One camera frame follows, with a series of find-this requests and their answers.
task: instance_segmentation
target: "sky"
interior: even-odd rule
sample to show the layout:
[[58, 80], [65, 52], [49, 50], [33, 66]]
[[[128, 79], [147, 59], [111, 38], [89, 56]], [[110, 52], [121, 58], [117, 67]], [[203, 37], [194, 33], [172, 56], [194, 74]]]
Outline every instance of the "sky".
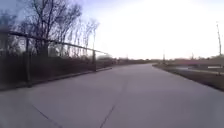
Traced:
[[[0, 8], [19, 7], [3, 0]], [[134, 59], [209, 57], [219, 53], [216, 21], [224, 42], [221, 0], [70, 0], [100, 23], [95, 49]]]

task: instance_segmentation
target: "grass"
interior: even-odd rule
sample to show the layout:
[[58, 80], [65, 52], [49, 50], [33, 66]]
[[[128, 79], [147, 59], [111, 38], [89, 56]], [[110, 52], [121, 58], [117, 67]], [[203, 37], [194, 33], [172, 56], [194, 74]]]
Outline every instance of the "grass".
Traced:
[[162, 66], [162, 65], [154, 65], [154, 66], [162, 70], [165, 70], [167, 72], [177, 74], [187, 79], [196, 81], [198, 83], [224, 91], [224, 76], [223, 75], [184, 71], [184, 70], [178, 70], [173, 67]]

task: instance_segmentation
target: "fence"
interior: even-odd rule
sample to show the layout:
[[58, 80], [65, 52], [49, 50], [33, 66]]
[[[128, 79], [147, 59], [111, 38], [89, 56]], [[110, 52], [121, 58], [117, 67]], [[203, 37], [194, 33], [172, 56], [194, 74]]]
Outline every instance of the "fence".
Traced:
[[[0, 84], [14, 86], [113, 64], [108, 53], [19, 32], [0, 30], [0, 43]], [[47, 44], [47, 55], [38, 53], [38, 43]]]

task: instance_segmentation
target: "road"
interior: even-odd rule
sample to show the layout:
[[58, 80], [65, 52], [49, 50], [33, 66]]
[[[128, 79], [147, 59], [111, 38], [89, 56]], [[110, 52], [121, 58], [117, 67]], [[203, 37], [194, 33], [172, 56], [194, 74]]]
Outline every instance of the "road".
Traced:
[[224, 127], [223, 92], [148, 64], [4, 92], [0, 103], [0, 127]]

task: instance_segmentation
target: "asphalt road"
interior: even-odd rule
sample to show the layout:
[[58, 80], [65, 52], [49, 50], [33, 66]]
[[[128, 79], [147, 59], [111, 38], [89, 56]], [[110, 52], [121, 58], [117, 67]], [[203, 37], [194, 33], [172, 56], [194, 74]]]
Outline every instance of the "asphalt road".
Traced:
[[[8, 103], [10, 95], [14, 98]], [[13, 121], [21, 127], [56, 128], [224, 127], [223, 92], [151, 65], [116, 67], [7, 92], [0, 95], [2, 102], [0, 127], [14, 128]]]

